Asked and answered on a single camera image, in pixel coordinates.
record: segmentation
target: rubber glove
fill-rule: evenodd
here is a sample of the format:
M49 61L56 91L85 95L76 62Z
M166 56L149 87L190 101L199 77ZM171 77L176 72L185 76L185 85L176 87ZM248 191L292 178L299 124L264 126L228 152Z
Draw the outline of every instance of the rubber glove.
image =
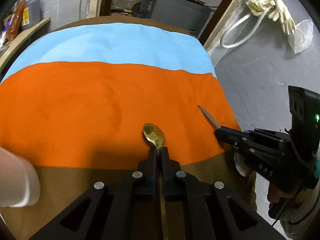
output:
M246 2L248 8L255 16L260 16L264 11L276 7L276 0L249 0Z
M296 25L289 13L287 6L282 0L274 0L276 2L275 9L268 15L268 18L274 22L279 19L282 31L287 33L295 33Z

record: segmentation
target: gray container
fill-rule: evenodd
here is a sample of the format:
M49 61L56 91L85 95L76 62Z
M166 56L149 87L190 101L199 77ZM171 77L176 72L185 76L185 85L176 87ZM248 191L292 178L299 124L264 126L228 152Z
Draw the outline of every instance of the gray container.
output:
M41 21L40 0L31 0L26 3L23 12L21 29L27 30Z
M212 9L189 0L141 0L138 14L141 18L187 30L198 36Z

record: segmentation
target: snack package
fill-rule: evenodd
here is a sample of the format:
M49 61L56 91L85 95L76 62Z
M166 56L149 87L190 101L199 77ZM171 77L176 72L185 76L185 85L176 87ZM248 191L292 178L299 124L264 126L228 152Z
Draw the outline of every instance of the snack package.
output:
M2 48L0 48L0 57L6 52L6 50L10 47L10 42L7 42Z
M11 23L9 25L9 29L7 31L7 39L8 41L13 41L18 36L18 31L22 22L23 10L26 5L26 0L23 0L18 4L15 9Z
M4 20L4 30L1 34L1 38L0 38L0 49L4 46L4 44L7 41L7 31L11 22L12 16L9 15L5 20Z

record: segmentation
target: gold spoon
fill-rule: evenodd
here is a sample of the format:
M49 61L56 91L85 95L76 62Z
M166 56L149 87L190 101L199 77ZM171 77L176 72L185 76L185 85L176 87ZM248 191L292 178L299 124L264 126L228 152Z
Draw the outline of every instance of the gold spoon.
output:
M159 163L161 148L165 143L164 133L159 127L154 124L146 123L143 126L143 134L146 139L153 144L157 149L157 159ZM163 195L163 185L162 185L162 173L159 174L159 185L160 185L160 208L161 208L161 224L162 224L162 238L163 240L168 240L168 224L165 212L165 202Z

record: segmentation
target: orange cloth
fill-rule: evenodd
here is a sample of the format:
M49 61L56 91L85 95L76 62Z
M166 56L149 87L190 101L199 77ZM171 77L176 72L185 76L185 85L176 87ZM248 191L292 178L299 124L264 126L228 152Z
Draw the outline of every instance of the orange cloth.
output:
M135 169L154 123L181 165L224 150L197 105L239 129L212 74L133 64L41 63L0 85L0 146L38 166Z

